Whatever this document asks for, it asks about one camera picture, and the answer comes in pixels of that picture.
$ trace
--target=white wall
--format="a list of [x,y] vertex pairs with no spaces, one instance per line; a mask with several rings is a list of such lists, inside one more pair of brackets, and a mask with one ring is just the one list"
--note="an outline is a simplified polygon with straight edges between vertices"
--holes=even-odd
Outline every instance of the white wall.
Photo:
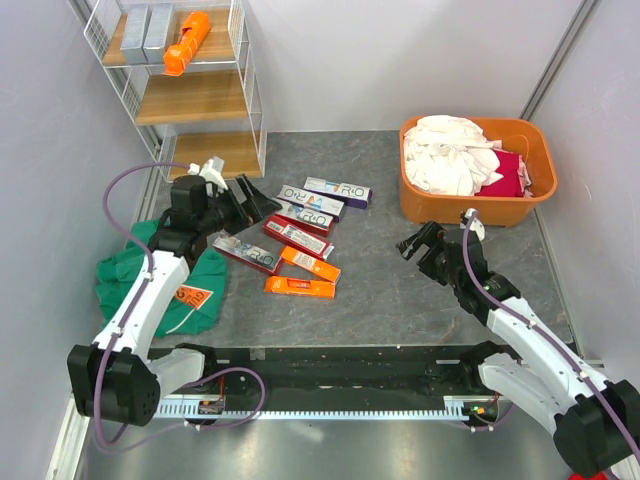
[[[64,0],[0,15],[0,478],[44,478],[70,384],[99,321],[96,262],[123,240],[102,190],[148,153]],[[130,224],[142,175],[113,201]]]
[[274,131],[519,116],[579,0],[246,0]]
[[559,175],[542,207],[579,344],[640,388],[640,3],[602,2],[533,121]]

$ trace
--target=green cloth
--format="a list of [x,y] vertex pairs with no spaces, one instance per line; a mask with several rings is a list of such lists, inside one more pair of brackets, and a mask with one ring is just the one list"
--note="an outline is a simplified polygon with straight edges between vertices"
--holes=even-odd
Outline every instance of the green cloth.
[[[158,220],[139,222],[132,227],[131,233],[146,244],[157,228]],[[142,249],[135,243],[128,242],[124,250],[96,266],[99,282],[96,293],[104,315],[103,327],[113,318],[129,293],[140,273],[143,260]],[[155,336],[164,337],[168,333],[196,334],[211,328],[220,309],[226,281],[227,264],[224,257],[210,248],[206,249],[184,285],[213,293],[197,310],[176,298],[171,300]]]

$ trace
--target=red toothpaste box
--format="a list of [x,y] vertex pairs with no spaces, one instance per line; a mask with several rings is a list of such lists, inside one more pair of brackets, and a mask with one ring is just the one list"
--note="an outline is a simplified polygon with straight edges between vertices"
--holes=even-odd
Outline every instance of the red toothpaste box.
[[272,215],[264,224],[264,233],[279,242],[289,245],[319,260],[326,260],[333,251],[333,244],[316,237],[289,223],[282,217]]
[[310,208],[303,208],[294,205],[286,200],[276,199],[282,210],[278,210],[275,215],[285,218],[287,222],[293,223],[296,227],[300,227],[307,232],[328,237],[333,227],[333,217],[326,213],[317,212]]

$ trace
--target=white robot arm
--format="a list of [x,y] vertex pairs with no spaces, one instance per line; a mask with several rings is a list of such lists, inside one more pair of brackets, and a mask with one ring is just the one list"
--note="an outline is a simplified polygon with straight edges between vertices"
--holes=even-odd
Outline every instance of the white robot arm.
[[475,211],[462,220],[463,226],[472,222],[466,236],[463,229],[445,230],[429,222],[397,248],[408,260],[427,246],[418,260],[420,271],[452,286],[460,306],[517,353],[516,360],[485,342],[463,354],[461,361],[477,386],[500,392],[540,423],[576,473],[591,477],[627,458],[630,444],[640,438],[637,390],[626,380],[609,381],[561,342],[511,282],[489,271],[479,239],[484,229]]
[[174,180],[171,207],[160,218],[148,245],[151,255],[122,305],[91,345],[71,350],[67,367],[80,414],[93,416],[96,410],[96,416],[107,420],[146,425],[162,397],[202,378],[209,360],[215,364],[207,358],[212,349],[195,345],[180,345],[152,361],[149,348],[155,331],[205,250],[207,236],[221,230],[233,235],[281,205],[244,175],[237,178],[246,197],[240,203],[213,162]]

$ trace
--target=orange basket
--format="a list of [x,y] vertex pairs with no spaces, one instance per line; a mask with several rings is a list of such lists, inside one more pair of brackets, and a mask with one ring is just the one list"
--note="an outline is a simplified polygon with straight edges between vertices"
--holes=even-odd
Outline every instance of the orange basket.
[[460,213],[475,208],[485,225],[511,227],[556,191],[556,172],[542,132],[525,120],[488,117],[467,118],[482,128],[489,140],[502,140],[502,148],[522,155],[531,178],[533,198],[432,195],[415,187],[409,182],[404,168],[404,135],[422,117],[410,118],[400,129],[400,207],[409,221],[459,223]]

